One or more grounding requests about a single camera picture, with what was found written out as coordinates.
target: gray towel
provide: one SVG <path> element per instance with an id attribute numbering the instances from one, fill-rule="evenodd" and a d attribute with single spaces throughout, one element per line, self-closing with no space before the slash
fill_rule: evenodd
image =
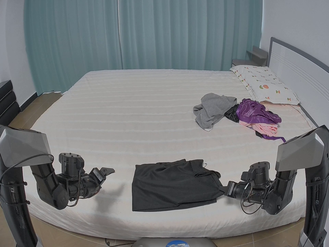
<path id="1" fill-rule="evenodd" d="M 234 105 L 236 105 L 236 97 L 208 93 L 201 98 L 201 104 L 193 107 L 195 121 L 202 129 L 210 131 L 212 125 L 220 121 L 224 113 Z"/>

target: pillow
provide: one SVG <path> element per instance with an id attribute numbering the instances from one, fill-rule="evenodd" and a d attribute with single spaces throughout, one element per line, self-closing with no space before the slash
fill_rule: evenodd
<path id="1" fill-rule="evenodd" d="M 269 67 L 238 65 L 230 70 L 241 80 L 255 101 L 292 105 L 300 103 L 296 94 Z"/>

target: curtain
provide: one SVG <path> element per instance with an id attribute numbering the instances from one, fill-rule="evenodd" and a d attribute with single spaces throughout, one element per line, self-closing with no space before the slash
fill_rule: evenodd
<path id="1" fill-rule="evenodd" d="M 38 95 L 122 69 L 117 0 L 25 0 L 24 29 Z"/>
<path id="2" fill-rule="evenodd" d="M 122 66 L 229 70 L 259 46 L 263 0 L 119 0 Z"/>

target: robotic arm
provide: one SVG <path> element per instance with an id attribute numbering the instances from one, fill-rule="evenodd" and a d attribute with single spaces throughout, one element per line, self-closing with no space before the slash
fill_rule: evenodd
<path id="1" fill-rule="evenodd" d="M 42 247 L 27 208 L 30 202 L 25 197 L 23 166 L 31 167 L 40 199 L 56 209 L 73 207 L 79 199 L 96 195 L 106 176 L 114 173 L 112 168 L 93 168 L 86 174 L 81 156 L 61 153 L 62 173 L 56 175 L 50 156 L 45 134 L 0 126 L 0 203 L 16 247 Z M 29 160 L 16 165 L 28 157 Z"/>
<path id="2" fill-rule="evenodd" d="M 258 162 L 243 172 L 239 183 L 229 181 L 222 187 L 225 195 L 244 203 L 260 204 L 271 215 L 278 214 L 293 198 L 293 185 L 298 169 L 305 168 L 306 216 L 299 247 L 323 246 L 324 225 L 328 213 L 329 130 L 318 127 L 278 146 L 276 176 L 269 179 L 269 162 Z"/>

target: white bed sheet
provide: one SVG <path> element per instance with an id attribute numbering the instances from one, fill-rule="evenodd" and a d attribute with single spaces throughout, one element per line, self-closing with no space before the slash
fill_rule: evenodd
<path id="1" fill-rule="evenodd" d="M 33 130 L 47 134 L 54 168 L 58 154 L 72 152 L 85 160 L 84 169 L 110 167 L 93 198 L 74 208 L 56 210 L 42 202 L 30 169 L 27 199 L 32 215 L 64 229 L 96 237 L 137 240 L 140 237 L 228 237 L 277 227 L 305 215 L 305 173 L 298 171 L 292 202 L 278 215 L 264 210 L 246 215 L 239 200 L 163 212 L 132 212 L 131 183 L 136 164 L 204 159 L 219 171 L 221 182 L 239 181 L 242 171 L 269 161 L 275 176 L 277 146 L 247 127 L 223 118 L 210 132 L 195 122 L 194 105 L 209 92 L 250 98 L 233 72 L 197 70 L 103 70 L 89 72 L 55 102 Z M 297 107 L 267 104 L 282 117 L 278 135 L 287 140 L 311 130 Z"/>

